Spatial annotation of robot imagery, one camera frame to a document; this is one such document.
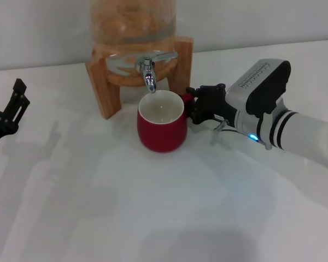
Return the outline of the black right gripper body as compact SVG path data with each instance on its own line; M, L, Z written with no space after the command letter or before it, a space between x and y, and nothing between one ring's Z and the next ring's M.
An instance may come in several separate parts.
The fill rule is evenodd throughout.
M224 96L204 96L198 98L198 124L207 120L222 122L235 127L235 108L229 105Z

